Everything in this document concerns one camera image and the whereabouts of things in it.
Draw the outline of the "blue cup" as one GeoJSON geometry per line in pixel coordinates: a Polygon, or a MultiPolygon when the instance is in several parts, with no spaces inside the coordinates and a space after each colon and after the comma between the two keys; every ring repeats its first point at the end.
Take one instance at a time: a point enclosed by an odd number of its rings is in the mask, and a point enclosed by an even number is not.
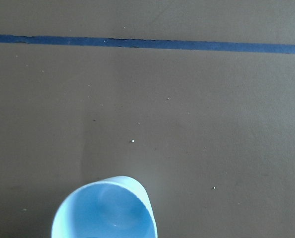
{"type": "Polygon", "coordinates": [[[53,238],[156,238],[157,225],[144,186],[117,176],[86,184],[58,208],[53,238]]]}

